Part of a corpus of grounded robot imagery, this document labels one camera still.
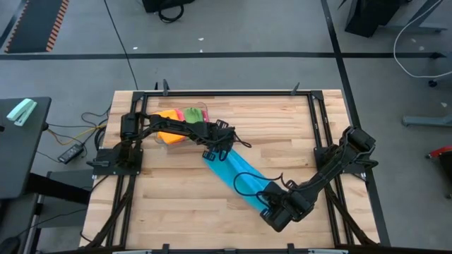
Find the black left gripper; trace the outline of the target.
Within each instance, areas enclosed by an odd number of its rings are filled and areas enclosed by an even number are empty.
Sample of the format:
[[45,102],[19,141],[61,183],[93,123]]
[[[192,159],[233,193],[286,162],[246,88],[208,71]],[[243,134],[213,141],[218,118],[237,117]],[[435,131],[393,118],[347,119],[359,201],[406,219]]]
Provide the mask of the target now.
[[[210,151],[217,152],[218,159],[224,162],[234,143],[235,127],[220,119],[215,123],[209,122],[208,124],[210,134],[206,141],[206,147]],[[202,157],[214,161],[215,154],[213,152],[204,151]]]

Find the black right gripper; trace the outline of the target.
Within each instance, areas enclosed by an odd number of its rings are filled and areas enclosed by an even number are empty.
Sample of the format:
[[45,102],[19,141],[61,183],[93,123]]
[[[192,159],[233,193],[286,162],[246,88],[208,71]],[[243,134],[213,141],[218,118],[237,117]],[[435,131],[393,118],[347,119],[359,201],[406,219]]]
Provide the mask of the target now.
[[288,182],[287,190],[271,182],[263,191],[261,218],[276,232],[281,232],[291,221],[299,222],[314,208],[314,189]]

